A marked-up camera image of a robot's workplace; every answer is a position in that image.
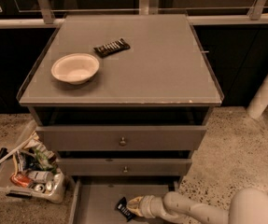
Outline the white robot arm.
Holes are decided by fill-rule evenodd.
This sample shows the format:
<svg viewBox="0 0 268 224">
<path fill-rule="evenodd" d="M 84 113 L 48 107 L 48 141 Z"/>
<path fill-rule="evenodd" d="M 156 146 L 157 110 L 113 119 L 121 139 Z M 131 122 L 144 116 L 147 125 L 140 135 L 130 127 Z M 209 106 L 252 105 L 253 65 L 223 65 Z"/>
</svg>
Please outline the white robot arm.
<svg viewBox="0 0 268 224">
<path fill-rule="evenodd" d="M 268 224 L 268 195 L 253 188 L 237 191 L 228 211 L 197 203 L 175 191 L 162 197 L 135 197 L 127 202 L 127 208 L 139 217 L 159 217 L 172 223 L 192 217 L 201 224 Z"/>
</svg>

